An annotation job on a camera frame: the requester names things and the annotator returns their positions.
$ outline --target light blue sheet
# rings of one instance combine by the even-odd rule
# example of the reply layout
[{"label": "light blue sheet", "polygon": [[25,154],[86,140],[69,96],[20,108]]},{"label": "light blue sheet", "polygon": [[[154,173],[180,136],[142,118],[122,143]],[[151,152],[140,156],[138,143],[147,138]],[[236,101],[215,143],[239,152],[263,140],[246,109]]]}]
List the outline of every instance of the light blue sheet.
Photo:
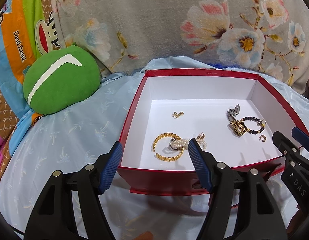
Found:
[{"label": "light blue sheet", "polygon": [[[152,60],[145,69],[174,67],[213,68],[187,57],[173,57]],[[78,171],[110,150],[119,139],[143,75],[142,72],[133,76],[112,74],[90,98],[42,118],[28,131],[0,182],[0,211],[8,223],[24,232],[37,197],[54,170]],[[276,79],[262,76],[292,105],[309,131],[309,100]],[[268,185],[287,225],[296,212],[296,201],[280,180],[280,174],[272,177]],[[78,230],[87,237],[77,194],[73,194],[73,198]],[[145,231],[151,231],[157,240],[194,240],[208,211],[208,199],[209,195],[132,194],[118,174],[100,198],[116,239],[124,240]],[[226,236],[233,231],[235,212],[236,209],[232,210]]]}]

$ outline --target beaded bracelet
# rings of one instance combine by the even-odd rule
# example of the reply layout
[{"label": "beaded bracelet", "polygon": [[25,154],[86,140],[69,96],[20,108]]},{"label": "beaded bracelet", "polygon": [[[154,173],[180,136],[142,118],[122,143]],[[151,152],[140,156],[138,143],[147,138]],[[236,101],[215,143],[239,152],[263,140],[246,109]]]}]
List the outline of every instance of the beaded bracelet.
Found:
[{"label": "beaded bracelet", "polygon": [[[244,126],[245,130],[248,133],[252,133],[252,134],[262,133],[263,130],[264,130],[264,127],[265,127],[265,120],[260,120],[260,119],[255,118],[255,117],[244,117],[240,121],[241,121],[242,125]],[[245,126],[243,121],[255,121],[255,122],[257,122],[261,126],[261,129],[259,129],[258,131],[251,130],[248,127]]]}]

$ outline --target gold chain bracelet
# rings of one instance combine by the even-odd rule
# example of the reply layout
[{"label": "gold chain bracelet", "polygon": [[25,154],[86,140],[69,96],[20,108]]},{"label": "gold chain bracelet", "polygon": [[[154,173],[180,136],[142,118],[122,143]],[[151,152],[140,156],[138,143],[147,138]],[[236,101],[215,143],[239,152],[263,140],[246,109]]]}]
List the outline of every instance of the gold chain bracelet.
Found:
[{"label": "gold chain bracelet", "polygon": [[[178,135],[174,134],[174,133],[162,133],[160,135],[157,136],[157,138],[154,140],[154,143],[152,145],[152,150],[155,152],[155,145],[157,144],[157,142],[165,137],[171,137],[171,138],[176,138],[177,140],[181,140],[181,137],[179,137]],[[180,150],[180,153],[177,156],[174,157],[165,157],[162,156],[158,153],[156,153],[156,157],[162,161],[166,161],[166,162],[172,162],[172,161],[176,161],[177,159],[179,159],[181,157],[181,155],[183,154],[184,151],[184,147],[180,147],[178,150]]]}]

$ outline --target small gold earring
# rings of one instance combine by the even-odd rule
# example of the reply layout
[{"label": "small gold earring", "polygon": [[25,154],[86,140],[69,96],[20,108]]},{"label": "small gold earring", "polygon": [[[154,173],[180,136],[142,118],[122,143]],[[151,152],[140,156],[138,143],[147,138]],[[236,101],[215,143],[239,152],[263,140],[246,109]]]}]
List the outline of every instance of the small gold earring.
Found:
[{"label": "small gold earring", "polygon": [[260,135],[259,136],[259,141],[262,141],[262,142],[265,142],[265,140],[267,140],[267,138],[264,136],[264,135]]},{"label": "small gold earring", "polygon": [[178,118],[179,116],[182,116],[182,115],[183,115],[183,112],[180,112],[179,114],[177,114],[176,112],[174,112],[174,113],[172,114],[172,116],[175,117],[175,118]]}]

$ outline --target green pillow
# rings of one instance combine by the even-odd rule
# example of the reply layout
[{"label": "green pillow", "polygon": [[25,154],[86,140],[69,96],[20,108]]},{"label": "green pillow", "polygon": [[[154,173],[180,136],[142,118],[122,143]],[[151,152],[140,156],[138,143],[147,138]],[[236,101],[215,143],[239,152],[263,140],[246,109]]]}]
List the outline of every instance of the green pillow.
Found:
[{"label": "green pillow", "polygon": [[70,46],[51,51],[29,68],[23,94],[39,114],[53,114],[91,96],[100,85],[99,68],[84,49]]}]

